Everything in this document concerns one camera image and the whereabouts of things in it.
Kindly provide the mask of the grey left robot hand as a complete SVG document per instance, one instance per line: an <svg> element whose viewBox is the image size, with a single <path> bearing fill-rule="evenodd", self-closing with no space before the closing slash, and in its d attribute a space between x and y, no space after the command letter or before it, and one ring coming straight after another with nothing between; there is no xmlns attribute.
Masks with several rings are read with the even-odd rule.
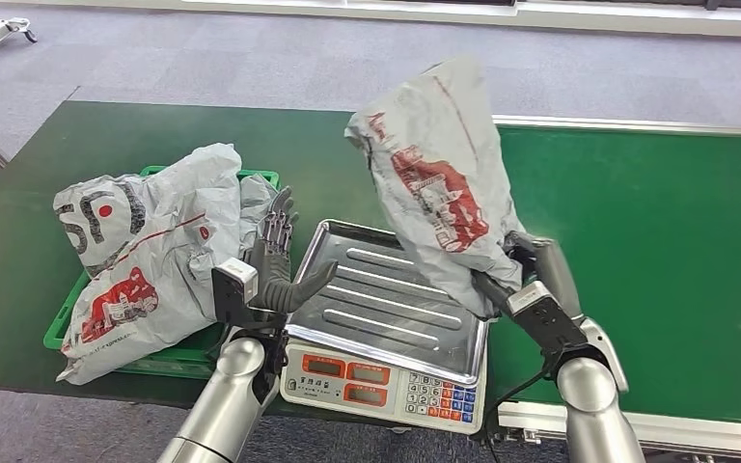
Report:
<svg viewBox="0 0 741 463"><path fill-rule="evenodd" d="M290 276L290 244L298 213L293 210L292 188L281 189L257 227L247 262L258 272L258 293L252 305L289 314L302 307L335 278L338 263L324 262L313 274L295 283Z"/></svg>

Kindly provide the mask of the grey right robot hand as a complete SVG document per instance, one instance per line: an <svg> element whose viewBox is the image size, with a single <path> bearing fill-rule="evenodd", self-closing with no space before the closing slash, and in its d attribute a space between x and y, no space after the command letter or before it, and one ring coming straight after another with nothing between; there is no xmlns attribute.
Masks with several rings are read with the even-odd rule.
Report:
<svg viewBox="0 0 741 463"><path fill-rule="evenodd" d="M529 271L535 279L521 290L513 290L501 287L489 275L474 270L472 275L477 288L496 309L515 318L539 302L542 296L549 295L577 325L584 320L572 273L557 240L511 231L505 238L503 249L509 257L520 261L523 270Z"/></svg>

